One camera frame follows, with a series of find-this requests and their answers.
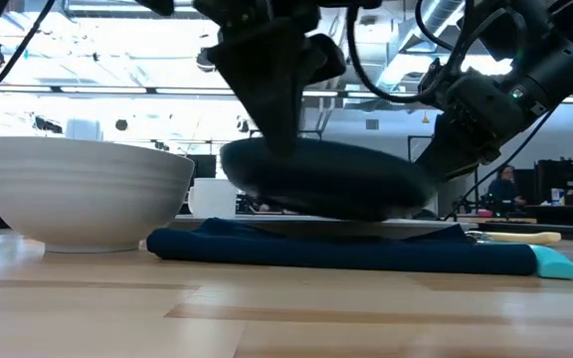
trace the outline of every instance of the folded towel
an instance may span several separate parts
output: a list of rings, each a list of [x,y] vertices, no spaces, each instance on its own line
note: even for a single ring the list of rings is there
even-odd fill
[[[193,231],[156,230],[147,248],[164,260],[222,264],[513,275],[530,275],[537,269],[529,245],[472,244],[459,225],[391,239],[293,238],[209,219]]]

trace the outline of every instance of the wall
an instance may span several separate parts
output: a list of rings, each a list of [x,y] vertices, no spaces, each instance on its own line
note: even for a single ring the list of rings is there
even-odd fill
[[[306,117],[307,127],[312,127],[317,119],[317,114],[312,109]],[[348,144],[360,145],[389,154],[407,158],[408,135],[431,135],[437,111],[375,111],[365,113],[359,110],[337,109],[331,115],[330,121],[324,131],[325,140],[333,140]],[[426,115],[431,123],[422,123]],[[364,120],[367,118],[380,119],[380,130],[370,131],[365,129]],[[514,137],[506,143],[501,152],[503,155],[494,163],[479,168],[479,177],[485,175],[496,165],[505,160],[523,139],[529,134],[529,130]],[[428,143],[428,140],[414,141],[413,157],[416,158]],[[558,159],[561,156],[573,158],[573,104],[561,105],[541,130],[534,136],[532,141],[512,161],[516,168],[533,168],[533,163],[541,159]],[[455,200],[470,188],[474,183],[471,177],[448,186],[448,189],[440,190],[440,207],[448,207],[449,202]],[[480,192],[484,193],[489,180],[481,184]]]

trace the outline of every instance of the white bowl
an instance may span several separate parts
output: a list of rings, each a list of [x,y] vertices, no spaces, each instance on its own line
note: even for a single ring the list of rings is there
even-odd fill
[[[153,149],[0,137],[0,215],[49,252],[132,250],[178,214],[193,170]]]

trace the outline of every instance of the wire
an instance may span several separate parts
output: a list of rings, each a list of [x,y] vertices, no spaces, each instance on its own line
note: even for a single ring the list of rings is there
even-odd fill
[[[496,21],[496,19],[503,16],[505,13],[506,13],[505,9],[497,9],[493,13],[491,13],[488,17],[486,17],[485,20],[483,20],[483,22],[481,22],[475,28],[475,30],[470,34],[470,36],[464,43],[463,49],[459,52],[459,58],[458,58],[459,65],[464,61],[466,54],[468,53],[468,50],[473,45],[473,43],[478,39],[481,33],[485,31],[485,29],[487,29],[487,27],[489,27],[494,21]]]
[[[540,130],[540,128],[543,126],[543,124],[545,124],[545,122],[547,121],[547,119],[549,119],[550,116],[552,116],[552,113],[554,113],[554,110],[556,110],[556,108],[558,107],[558,104],[556,104],[554,107],[552,107],[552,109],[550,109],[547,114],[545,114],[545,116],[538,122],[538,124],[536,124],[536,127],[534,127],[534,129],[532,130],[531,133],[529,133],[529,135],[527,136],[527,138],[525,138],[525,140],[523,140],[523,142],[521,143],[521,145],[518,146],[518,148],[516,148],[516,150],[514,150],[514,152],[504,161],[502,162],[500,165],[496,166],[496,168],[492,169],[489,173],[485,174],[484,177],[482,177],[480,180],[478,180],[472,188],[470,188],[468,190],[468,192],[466,192],[466,194],[464,195],[464,197],[462,197],[462,199],[457,203],[457,205],[455,206],[455,208],[453,209],[452,212],[450,212],[446,217],[444,217],[444,219],[442,219],[442,221],[447,221],[448,219],[450,219],[459,209],[459,207],[466,201],[466,198],[468,197],[468,195],[470,195],[480,184],[482,184],[485,180],[489,179],[492,175],[495,175],[496,172],[501,168],[504,167],[505,165],[509,164],[509,162],[511,162],[512,160],[514,160],[514,158],[518,155],[518,153],[520,153],[523,148],[525,148],[525,146],[527,145],[527,143],[530,142],[530,140],[532,140],[532,138],[534,137],[534,135],[536,135],[536,133]]]
[[[55,0],[48,0],[46,2],[46,5],[44,6],[43,10],[39,14],[39,16],[37,16],[37,20],[35,21],[35,24],[32,26],[32,28],[30,29],[28,34],[26,34],[26,37],[24,37],[24,39],[21,41],[21,44],[19,44],[19,47],[17,48],[17,50],[13,53],[12,57],[10,58],[10,61],[6,65],[6,67],[1,71],[1,73],[0,73],[0,85],[4,81],[4,79],[6,79],[6,76],[8,76],[8,74],[10,74],[10,71],[12,71],[13,66],[15,66],[15,64],[17,63],[19,58],[21,58],[21,56],[24,54],[24,52],[26,51],[26,48],[28,47],[28,44],[30,43],[32,38],[35,36],[35,34],[37,32],[39,32],[39,28],[41,26],[41,23],[44,21],[44,19],[46,19],[46,17],[50,13],[50,10],[52,10],[52,7],[54,5],[55,5]]]
[[[348,11],[346,12],[346,39],[348,42],[348,53],[350,59],[353,63],[353,68],[355,69],[355,73],[359,77],[359,79],[364,83],[364,85],[370,90],[371,92],[375,93],[377,96],[397,103],[414,103],[417,101],[421,101],[424,99],[429,99],[433,96],[435,91],[439,88],[441,81],[445,78],[446,74],[449,74],[451,70],[455,67],[456,62],[459,58],[459,52],[464,47],[464,43],[466,41],[473,41],[466,39],[467,34],[471,33],[470,26],[474,24],[473,15],[475,9],[475,0],[466,0],[466,10],[464,13],[465,20],[464,25],[462,28],[459,37],[457,38],[457,42],[455,43],[455,48],[451,53],[448,61],[444,65],[444,68],[437,74],[435,80],[431,83],[431,85],[424,91],[409,96],[400,96],[400,95],[393,95],[390,93],[385,92],[384,90],[375,86],[368,75],[364,71],[362,67],[361,61],[359,60],[359,54],[357,53],[357,41],[355,39],[355,23],[357,22],[357,15],[359,13],[359,5],[351,5],[348,7]]]
[[[514,9],[507,7],[505,11],[512,18],[514,25],[516,25],[516,58],[519,59],[527,45],[527,23],[523,15],[514,11]]]
[[[444,49],[448,50],[448,51],[452,51],[455,49],[455,47],[449,43],[447,43],[446,41],[438,38],[437,36],[435,36],[430,30],[428,30],[428,28],[426,27],[426,24],[424,23],[424,20],[422,19],[422,4],[424,3],[424,0],[418,0],[417,4],[415,5],[415,21],[417,22],[417,27],[419,28],[419,30],[421,30],[422,34],[424,34],[424,36],[426,36],[428,38],[428,40],[434,42],[435,44],[443,47]]]

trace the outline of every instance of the black plate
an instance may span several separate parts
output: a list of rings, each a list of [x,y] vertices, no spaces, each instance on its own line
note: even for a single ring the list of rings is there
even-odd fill
[[[384,152],[300,138],[289,157],[272,155],[262,138],[221,149],[223,170],[241,190],[305,215],[381,222],[414,214],[435,193],[419,166]]]

